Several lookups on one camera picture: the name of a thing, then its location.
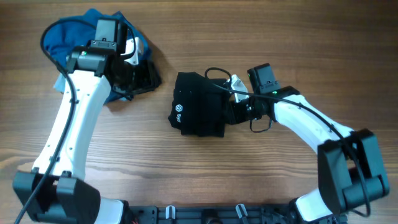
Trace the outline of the black polo shirt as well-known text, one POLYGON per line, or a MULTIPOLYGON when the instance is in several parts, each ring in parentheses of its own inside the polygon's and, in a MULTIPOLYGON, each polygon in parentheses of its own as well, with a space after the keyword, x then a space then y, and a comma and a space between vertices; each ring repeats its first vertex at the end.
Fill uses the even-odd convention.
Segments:
POLYGON ((178 73, 168 117, 171 127, 179 129, 182 135, 222 138, 230 94, 215 86, 224 83, 225 78, 206 79, 196 72, 178 73))

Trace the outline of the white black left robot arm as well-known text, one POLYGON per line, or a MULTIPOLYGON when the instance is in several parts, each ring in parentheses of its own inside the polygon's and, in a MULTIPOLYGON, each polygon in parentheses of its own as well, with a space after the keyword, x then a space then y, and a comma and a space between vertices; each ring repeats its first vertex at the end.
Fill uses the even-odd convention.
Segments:
POLYGON ((28 172, 16 173, 12 187, 24 215, 41 223, 136 223, 125 200, 102 197, 85 182, 91 137, 110 94, 125 99, 155 90, 160 77, 139 51, 130 23, 102 17, 95 36, 77 45, 66 62, 54 61, 65 79, 62 102, 42 152, 28 172))

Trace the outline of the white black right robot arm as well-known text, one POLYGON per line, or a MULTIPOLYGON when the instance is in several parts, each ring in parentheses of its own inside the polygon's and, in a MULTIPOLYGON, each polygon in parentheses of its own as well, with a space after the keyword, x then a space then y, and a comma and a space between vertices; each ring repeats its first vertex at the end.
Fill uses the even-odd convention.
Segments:
POLYGON ((230 124, 263 116, 292 130, 317 155, 318 187, 290 202, 289 223, 332 223, 348 212, 368 217, 370 203, 387 196, 390 186, 377 137, 355 131, 313 107, 294 87, 281 87, 266 63, 248 70, 253 92, 236 76, 224 83, 234 101, 230 124))

